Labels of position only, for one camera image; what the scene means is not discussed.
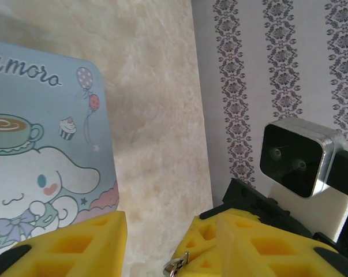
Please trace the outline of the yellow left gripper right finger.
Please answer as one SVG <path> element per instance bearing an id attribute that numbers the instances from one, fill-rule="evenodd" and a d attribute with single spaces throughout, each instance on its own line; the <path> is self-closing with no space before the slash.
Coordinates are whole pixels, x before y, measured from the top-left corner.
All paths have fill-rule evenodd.
<path id="1" fill-rule="evenodd" d="M 222 277 L 348 277 L 348 259 L 322 242 L 237 215 L 219 215 Z"/>

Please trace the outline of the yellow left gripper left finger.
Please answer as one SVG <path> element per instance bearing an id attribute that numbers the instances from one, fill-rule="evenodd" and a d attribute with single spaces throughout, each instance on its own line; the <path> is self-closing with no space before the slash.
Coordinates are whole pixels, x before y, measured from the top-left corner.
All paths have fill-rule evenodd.
<path id="1" fill-rule="evenodd" d="M 121 277 L 126 215 L 109 212 L 27 239 L 0 254 L 0 277 Z"/>

